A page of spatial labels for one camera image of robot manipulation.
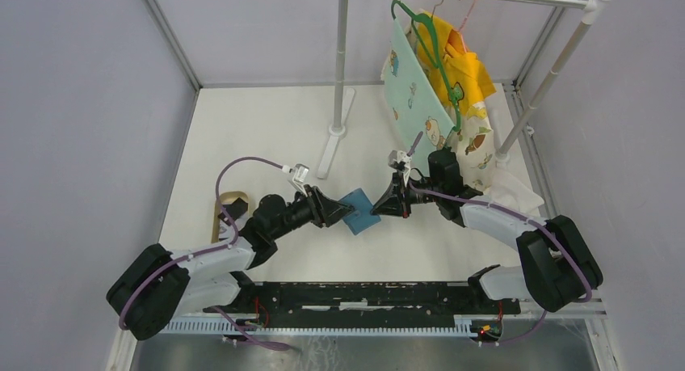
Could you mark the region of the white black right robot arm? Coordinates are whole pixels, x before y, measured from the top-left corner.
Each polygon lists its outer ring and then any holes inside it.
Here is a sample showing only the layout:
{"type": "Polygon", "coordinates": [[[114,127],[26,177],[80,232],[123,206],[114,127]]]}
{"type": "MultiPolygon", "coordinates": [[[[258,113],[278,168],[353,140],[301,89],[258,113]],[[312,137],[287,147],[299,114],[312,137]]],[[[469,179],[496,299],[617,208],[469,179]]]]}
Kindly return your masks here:
{"type": "Polygon", "coordinates": [[[498,301],[512,298],[532,300],[543,310],[557,312],[570,303],[588,302],[603,284],[603,272],[571,218],[532,217],[495,203],[464,182],[449,150],[436,150],[427,160],[428,174],[413,179],[410,155],[392,151],[389,187],[371,212],[407,218],[414,206],[435,204],[446,220],[515,250],[519,265],[496,264],[469,277],[466,300],[472,310],[486,313],[498,301]]]}

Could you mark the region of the beige oval card tray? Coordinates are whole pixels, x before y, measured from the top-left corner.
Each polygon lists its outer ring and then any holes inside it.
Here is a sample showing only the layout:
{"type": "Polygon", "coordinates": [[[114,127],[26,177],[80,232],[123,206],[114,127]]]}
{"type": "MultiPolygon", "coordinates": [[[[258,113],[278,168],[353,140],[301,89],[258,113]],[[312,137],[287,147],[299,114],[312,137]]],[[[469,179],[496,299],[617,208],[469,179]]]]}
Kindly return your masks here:
{"type": "Polygon", "coordinates": [[[211,243],[230,242],[236,231],[230,224],[228,214],[240,230],[251,212],[250,198],[245,192],[231,191],[219,195],[219,201],[223,209],[215,208],[211,243]]]}

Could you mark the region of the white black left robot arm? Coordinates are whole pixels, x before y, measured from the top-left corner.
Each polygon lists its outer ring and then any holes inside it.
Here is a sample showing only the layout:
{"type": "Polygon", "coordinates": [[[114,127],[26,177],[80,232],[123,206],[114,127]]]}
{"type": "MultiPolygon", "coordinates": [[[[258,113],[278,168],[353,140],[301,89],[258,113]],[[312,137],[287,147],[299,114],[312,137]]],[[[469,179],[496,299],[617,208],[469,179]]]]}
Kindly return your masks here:
{"type": "Polygon", "coordinates": [[[185,251],[169,251],[159,243],[146,247],[109,288],[107,303],[121,329],[138,340],[155,336],[174,318],[211,306],[244,312],[254,301],[245,272],[277,252],[278,238],[307,224],[331,227],[354,211],[310,185],[291,202],[264,196],[231,240],[185,251]]]}

